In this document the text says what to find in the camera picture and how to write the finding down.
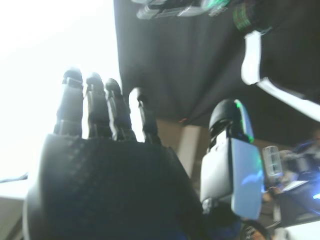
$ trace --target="blue light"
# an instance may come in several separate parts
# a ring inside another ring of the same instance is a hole
[[[320,193],[313,196],[313,199],[320,199]]]

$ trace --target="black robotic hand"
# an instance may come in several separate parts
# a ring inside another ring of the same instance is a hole
[[[202,206],[175,152],[161,145],[136,89],[145,143],[137,142],[117,82],[70,69],[54,134],[29,173],[26,240],[206,239]]]

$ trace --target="white pillar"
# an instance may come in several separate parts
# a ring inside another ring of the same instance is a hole
[[[195,162],[200,131],[199,126],[186,126],[182,129],[180,137],[177,156],[189,177],[191,177]]]

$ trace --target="black fabric backdrop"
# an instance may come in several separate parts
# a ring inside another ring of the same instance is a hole
[[[261,75],[291,90],[317,94],[320,1],[280,2],[283,21],[262,37]],[[140,20],[139,7],[130,0],[114,0],[124,96],[143,87],[157,117],[199,126],[209,124],[219,101],[237,98],[248,110],[256,138],[289,146],[320,128],[319,122],[242,82],[245,41],[234,26],[232,9],[216,18],[204,14]]]

